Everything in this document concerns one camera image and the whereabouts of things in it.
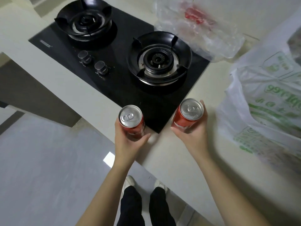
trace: hand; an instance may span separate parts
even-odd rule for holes
[[[140,140],[134,142],[126,137],[118,118],[115,121],[115,161],[114,165],[130,169],[134,163],[140,148],[148,141],[150,134],[146,134]]]
[[[171,130],[175,133],[180,140],[183,141],[189,153],[192,155],[197,163],[200,163],[203,159],[207,159],[209,156],[208,152],[208,137],[207,137],[207,119],[208,114],[204,104],[204,114],[201,119],[194,124],[196,128],[191,133],[181,132],[179,129],[171,127]]]

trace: black glass cooktop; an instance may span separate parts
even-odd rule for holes
[[[209,61],[193,54],[187,74],[175,83],[168,86],[147,85],[130,73],[126,57],[133,38],[154,31],[154,27],[114,7],[112,21],[107,38],[84,47],[82,43],[74,43],[55,22],[29,41],[119,106],[138,106],[146,125],[160,133]],[[80,63],[78,53],[81,50],[88,51],[92,56],[90,65]],[[102,77],[96,74],[94,68],[100,60],[105,62],[110,72]]]

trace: soda can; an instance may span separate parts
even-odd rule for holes
[[[145,122],[141,110],[135,105],[123,107],[118,116],[119,122],[126,133],[134,139],[144,136]]]
[[[203,114],[203,105],[193,98],[187,98],[177,108],[171,126],[184,132],[197,122]]]

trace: leg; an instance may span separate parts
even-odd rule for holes
[[[156,188],[150,195],[150,219],[153,226],[175,226],[175,220],[171,216],[166,202],[167,187],[160,181],[156,181]]]
[[[126,177],[124,184],[125,190],[123,191],[123,198],[120,202],[120,217],[117,226],[145,226],[144,219],[141,215],[141,196],[133,186],[133,183],[135,184],[133,178],[130,177],[129,179],[128,177]]]

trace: foot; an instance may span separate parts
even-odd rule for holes
[[[122,193],[124,193],[124,190],[129,187],[129,186],[134,186],[135,187],[135,180],[131,175],[126,176],[126,180],[123,183],[122,187]]]
[[[154,189],[156,189],[157,187],[161,187],[162,189],[164,189],[165,193],[167,193],[168,191],[168,187],[164,185],[162,182],[160,182],[158,179],[155,182]]]

